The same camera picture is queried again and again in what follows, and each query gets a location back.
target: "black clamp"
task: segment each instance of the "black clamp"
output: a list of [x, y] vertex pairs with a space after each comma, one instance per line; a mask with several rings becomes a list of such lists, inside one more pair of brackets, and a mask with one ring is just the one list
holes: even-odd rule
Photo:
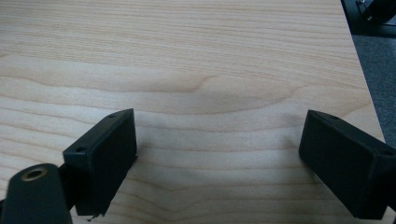
[[64, 151], [64, 164], [38, 164], [9, 181], [2, 224], [72, 223], [104, 215], [136, 159], [134, 110], [111, 114]]
[[396, 210], [396, 149], [335, 116], [310, 110], [303, 161], [354, 217], [381, 219]]

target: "wood grain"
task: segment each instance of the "wood grain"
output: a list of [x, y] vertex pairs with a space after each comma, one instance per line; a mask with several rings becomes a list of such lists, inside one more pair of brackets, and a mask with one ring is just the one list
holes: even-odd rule
[[2, 197], [132, 107], [139, 160], [93, 223], [394, 216], [354, 219], [298, 157], [307, 109], [382, 139], [337, 0], [3, 0], [0, 68]]

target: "gray carpet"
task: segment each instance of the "gray carpet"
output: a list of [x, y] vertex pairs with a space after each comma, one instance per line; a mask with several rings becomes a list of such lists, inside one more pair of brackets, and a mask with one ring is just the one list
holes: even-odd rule
[[396, 38], [353, 35], [385, 141], [396, 147]]

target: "wooden table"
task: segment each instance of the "wooden table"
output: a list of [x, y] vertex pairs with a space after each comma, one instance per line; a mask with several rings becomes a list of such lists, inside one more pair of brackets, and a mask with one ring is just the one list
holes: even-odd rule
[[298, 157], [308, 109], [383, 138], [338, 0], [0, 2], [0, 196], [130, 107], [139, 160], [92, 223], [393, 220]]

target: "black object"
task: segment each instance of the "black object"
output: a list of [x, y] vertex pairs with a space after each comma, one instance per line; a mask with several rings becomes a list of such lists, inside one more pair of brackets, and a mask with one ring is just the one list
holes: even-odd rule
[[104, 215], [136, 158], [134, 111], [111, 114], [64, 151], [64, 165], [39, 164], [14, 175], [1, 223], [71, 223]]
[[388, 205], [396, 209], [396, 149], [309, 110], [299, 153], [354, 217], [381, 219]]
[[341, 0], [353, 35], [396, 37], [396, 0]]

